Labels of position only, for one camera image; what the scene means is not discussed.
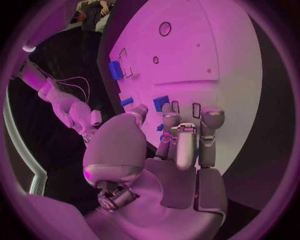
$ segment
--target blue object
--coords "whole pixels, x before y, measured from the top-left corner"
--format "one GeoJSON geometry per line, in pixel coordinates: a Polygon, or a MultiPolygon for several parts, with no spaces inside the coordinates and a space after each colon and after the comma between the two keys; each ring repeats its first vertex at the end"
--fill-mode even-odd
{"type": "Polygon", "coordinates": [[[108,64],[113,80],[118,81],[123,78],[121,66],[118,61],[112,61],[108,64]]]}
{"type": "Polygon", "coordinates": [[[161,132],[164,129],[164,125],[161,124],[157,127],[157,131],[161,132]]]}
{"type": "Polygon", "coordinates": [[[126,106],[128,104],[132,104],[133,102],[134,102],[134,99],[132,97],[130,97],[130,98],[127,98],[127,99],[121,101],[120,105],[122,107],[124,107],[124,106],[126,106]]]}
{"type": "Polygon", "coordinates": [[[163,111],[163,105],[164,104],[169,104],[169,97],[168,96],[161,96],[158,98],[153,99],[154,106],[157,112],[162,112],[163,111]]]}

